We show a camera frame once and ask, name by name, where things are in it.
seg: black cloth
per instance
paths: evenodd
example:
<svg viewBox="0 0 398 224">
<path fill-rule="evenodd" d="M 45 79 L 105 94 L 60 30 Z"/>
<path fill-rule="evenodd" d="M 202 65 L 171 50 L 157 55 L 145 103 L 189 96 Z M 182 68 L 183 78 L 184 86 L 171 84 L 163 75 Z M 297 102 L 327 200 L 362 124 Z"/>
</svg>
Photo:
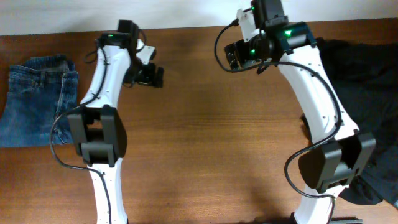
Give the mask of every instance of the black cloth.
<svg viewBox="0 0 398 224">
<path fill-rule="evenodd" d="M 367 167 L 340 197 L 360 205 L 386 200 L 398 208 L 398 44 L 319 39 L 318 46 L 345 110 L 362 133 L 376 138 Z"/>
</svg>

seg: green light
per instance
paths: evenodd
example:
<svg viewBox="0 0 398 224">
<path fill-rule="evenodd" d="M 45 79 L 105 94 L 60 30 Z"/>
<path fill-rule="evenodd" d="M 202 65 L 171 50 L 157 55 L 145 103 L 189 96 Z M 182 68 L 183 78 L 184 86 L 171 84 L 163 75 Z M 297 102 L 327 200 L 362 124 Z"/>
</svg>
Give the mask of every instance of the green light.
<svg viewBox="0 0 398 224">
<path fill-rule="evenodd" d="M 292 35 L 292 31 L 291 30 L 285 31 L 285 35 L 290 37 Z"/>
</svg>

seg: wooden tabletop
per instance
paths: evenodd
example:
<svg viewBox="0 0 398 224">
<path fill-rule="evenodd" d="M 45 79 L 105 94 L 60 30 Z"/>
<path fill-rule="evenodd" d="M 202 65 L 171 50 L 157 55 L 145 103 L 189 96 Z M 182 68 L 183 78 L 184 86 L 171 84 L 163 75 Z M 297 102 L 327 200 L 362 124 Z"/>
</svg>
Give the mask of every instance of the wooden tabletop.
<svg viewBox="0 0 398 224">
<path fill-rule="evenodd" d="M 315 37 L 369 44 L 398 41 L 398 21 L 311 22 Z M 129 144 L 122 168 L 123 200 L 130 223 L 237 223 L 288 217 L 300 195 L 284 177 L 284 163 L 305 147 L 302 109 L 276 68 L 223 72 L 213 56 L 221 27 L 145 30 L 165 68 L 163 89 L 123 88 L 119 114 Z M 0 112 L 8 66 L 29 57 L 64 53 L 80 74 L 78 100 L 95 65 L 83 63 L 100 32 L 0 37 Z M 239 28 L 222 48 L 241 39 Z M 82 165 L 73 147 L 57 151 Z M 297 161 L 290 169 L 303 186 Z M 87 172 L 58 165 L 49 147 L 0 149 L 0 223 L 96 223 L 93 185 Z M 395 223 L 387 203 L 373 207 L 339 199 L 335 217 Z"/>
</svg>

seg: white wall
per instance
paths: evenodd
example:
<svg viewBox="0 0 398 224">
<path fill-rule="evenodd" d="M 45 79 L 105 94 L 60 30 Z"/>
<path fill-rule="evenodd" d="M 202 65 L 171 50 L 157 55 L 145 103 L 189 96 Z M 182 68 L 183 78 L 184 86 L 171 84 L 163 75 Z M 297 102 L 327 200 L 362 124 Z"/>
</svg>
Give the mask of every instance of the white wall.
<svg viewBox="0 0 398 224">
<path fill-rule="evenodd" d="M 0 35 L 222 26 L 250 0 L 0 0 Z M 398 17 L 398 0 L 282 0 L 291 22 Z"/>
</svg>

